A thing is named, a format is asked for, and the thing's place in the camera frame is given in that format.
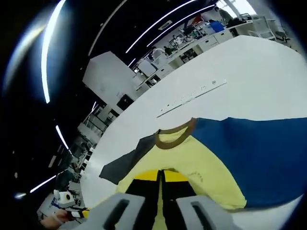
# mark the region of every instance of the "white cabinet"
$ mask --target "white cabinet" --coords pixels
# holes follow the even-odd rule
[[[219,44],[221,44],[222,42],[225,42],[231,38],[233,38],[232,34],[230,33],[229,30],[225,29],[221,32],[218,32],[214,35],[215,39],[217,40],[217,42]]]
[[[173,72],[174,69],[169,65],[165,65],[162,68],[160,68],[155,74],[160,78],[163,79],[166,75],[170,74]]]
[[[201,43],[199,43],[198,46],[201,48],[201,50],[202,50],[203,52],[205,52],[205,51],[207,51],[208,49],[210,49],[210,48],[212,48],[212,47],[214,47],[214,46],[216,46],[216,45],[218,45],[218,42],[217,42],[217,40],[215,39],[215,37],[212,36],[212,37],[209,37],[209,38],[205,39],[205,40],[202,41]]]

